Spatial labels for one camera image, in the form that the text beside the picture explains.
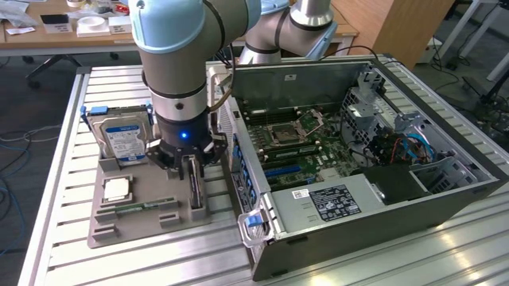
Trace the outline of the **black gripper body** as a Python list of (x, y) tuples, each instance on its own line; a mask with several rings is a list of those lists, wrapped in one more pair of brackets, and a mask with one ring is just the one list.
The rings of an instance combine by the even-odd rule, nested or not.
[(209, 145), (208, 119), (200, 114), (190, 120), (174, 121), (156, 115), (161, 135), (160, 148), (168, 155), (164, 161), (170, 169), (181, 167), (182, 156), (194, 155), (202, 161), (204, 149)]

